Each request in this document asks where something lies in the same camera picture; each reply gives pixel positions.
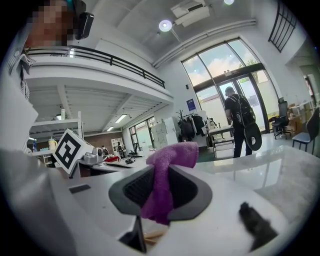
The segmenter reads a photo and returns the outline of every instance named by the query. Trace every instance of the black metal railing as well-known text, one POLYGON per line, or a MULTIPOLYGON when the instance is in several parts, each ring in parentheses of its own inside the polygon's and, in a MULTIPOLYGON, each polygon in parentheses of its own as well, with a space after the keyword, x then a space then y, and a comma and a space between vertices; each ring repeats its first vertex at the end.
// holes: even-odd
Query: black metal railing
POLYGON ((55 47, 42 47, 42 48, 30 48, 27 50, 30 56, 56 56, 56 57, 68 57, 68 58, 85 58, 90 60, 95 60, 99 62, 104 62, 110 66, 117 66, 133 72, 144 79, 148 79, 161 87, 165 88, 165 82, 159 77, 151 74, 150 72, 144 70, 143 68, 126 61, 122 58, 113 56, 111 54, 105 53, 103 51, 90 49, 82 46, 55 46, 55 47))
POLYGON ((294 32, 296 25, 297 18, 295 15, 281 0, 278 0, 275 22, 268 41, 281 53, 294 32))

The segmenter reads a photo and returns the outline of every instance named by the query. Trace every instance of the man with backpack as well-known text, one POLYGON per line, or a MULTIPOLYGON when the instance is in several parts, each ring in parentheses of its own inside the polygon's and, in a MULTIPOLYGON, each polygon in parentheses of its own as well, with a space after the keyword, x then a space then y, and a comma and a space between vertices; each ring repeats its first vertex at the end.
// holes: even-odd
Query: man with backpack
POLYGON ((255 122, 254 113, 245 96, 239 95, 234 88, 229 86, 225 89, 225 115, 233 121, 234 128, 234 156, 239 158, 241 155, 242 144, 245 141, 245 155, 252 155, 252 149, 249 147, 245 137, 245 126, 255 122))

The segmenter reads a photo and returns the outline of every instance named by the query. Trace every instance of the large window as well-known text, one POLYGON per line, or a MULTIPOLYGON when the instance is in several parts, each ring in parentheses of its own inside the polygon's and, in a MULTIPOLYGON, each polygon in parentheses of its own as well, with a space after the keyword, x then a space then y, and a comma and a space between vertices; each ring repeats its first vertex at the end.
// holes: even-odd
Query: large window
POLYGON ((260 63, 241 39, 214 46, 185 60, 183 66, 195 87, 229 71, 260 63))
POLYGON ((242 66, 241 61, 227 44, 214 47, 200 53, 199 56, 213 78, 222 75, 227 71, 237 70, 242 66))
POLYGON ((188 59, 183 65, 193 86, 211 79, 206 67, 198 56, 188 59))
POLYGON ((246 96, 261 132, 278 111, 278 95, 265 67, 241 39, 233 39, 196 53, 182 62, 202 110, 221 127, 230 124, 225 114, 226 88, 246 96))
POLYGON ((154 126, 155 123, 155 118, 151 117, 129 129, 133 148, 137 145, 139 151, 145 151, 152 150, 155 147, 152 134, 152 126, 154 126))

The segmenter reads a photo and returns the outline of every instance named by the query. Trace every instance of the black backpack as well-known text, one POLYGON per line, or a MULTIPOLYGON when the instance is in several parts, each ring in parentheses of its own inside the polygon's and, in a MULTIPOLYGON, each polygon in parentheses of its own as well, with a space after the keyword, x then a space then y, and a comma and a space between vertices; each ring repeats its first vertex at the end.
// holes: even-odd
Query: black backpack
POLYGON ((229 96, 231 100, 236 102, 236 110, 233 118, 237 119, 238 122, 243 126, 244 136, 248 146, 253 150, 257 151, 262 146, 262 137, 260 129, 256 124, 256 115, 252 107, 250 106, 247 98, 241 94, 239 99, 234 96, 229 96))
POLYGON ((252 107, 250 106, 249 101, 242 94, 238 94, 239 99, 231 95, 229 98, 233 100, 236 104, 235 115, 233 118, 246 128, 247 126, 256 122, 256 115, 252 107))

